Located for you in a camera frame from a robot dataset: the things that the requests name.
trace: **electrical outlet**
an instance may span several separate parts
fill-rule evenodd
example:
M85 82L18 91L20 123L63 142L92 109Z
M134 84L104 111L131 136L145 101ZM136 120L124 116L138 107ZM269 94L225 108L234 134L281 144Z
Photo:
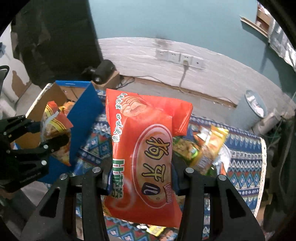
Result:
M162 49L156 49L155 50L155 57L159 60L168 60L168 51L162 50Z
M204 59L200 58L200 57L193 56L190 66L195 67L195 68L199 68L199 69L204 69L205 68Z
M168 52L168 61L179 63L180 53L169 51Z
M180 56L180 64L184 64L184 61L187 61L188 65L190 65L192 61L192 56L182 53Z

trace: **open box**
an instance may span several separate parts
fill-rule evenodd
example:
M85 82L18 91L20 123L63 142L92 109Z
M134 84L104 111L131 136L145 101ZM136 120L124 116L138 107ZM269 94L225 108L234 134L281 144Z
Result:
M56 81L50 88L47 86L37 97L26 114L28 119L40 121L44 109L49 101L55 101L62 106L68 100L75 101L75 105L67 118L73 124L71 128L70 164L68 167L50 156L49 174L39 179L41 182L54 183L60 174L72 172L76 162L76 153L84 143L96 117L102 113L102 105L91 82L85 81ZM40 133L26 133L16 140L22 148L35 148L40 143Z

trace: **light blue trash bin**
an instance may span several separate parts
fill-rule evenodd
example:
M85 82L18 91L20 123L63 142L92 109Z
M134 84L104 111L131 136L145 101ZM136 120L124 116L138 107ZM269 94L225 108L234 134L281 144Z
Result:
M253 96L258 105L263 109L263 117L256 113L247 97ZM250 130L257 122L267 116L267 108L258 93L247 90L239 101L236 109L227 119L227 124L242 130Z

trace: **silver bolt head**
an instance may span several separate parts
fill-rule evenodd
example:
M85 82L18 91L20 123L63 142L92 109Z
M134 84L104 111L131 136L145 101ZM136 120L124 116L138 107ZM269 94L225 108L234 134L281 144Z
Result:
M94 167L92 171L94 173L97 173L97 172L101 171L101 168L100 167Z
M219 178L221 181L225 181L225 180L226 180L226 176L224 176L224 175L219 175L218 178Z
M191 167L187 167L187 168L185 169L185 171L186 171L187 173L193 173L193 172L194 172L194 169L191 168Z
M63 174L61 174L60 176L59 176L59 178L61 179L61 180L64 180L64 179L66 179L68 177L68 175L66 174L66 173L63 173Z

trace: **trash can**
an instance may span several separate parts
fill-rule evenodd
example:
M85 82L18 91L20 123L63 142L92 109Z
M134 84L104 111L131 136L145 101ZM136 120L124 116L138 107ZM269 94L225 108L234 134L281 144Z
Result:
M227 124L248 131L266 116L267 108L259 94L247 90L227 119Z

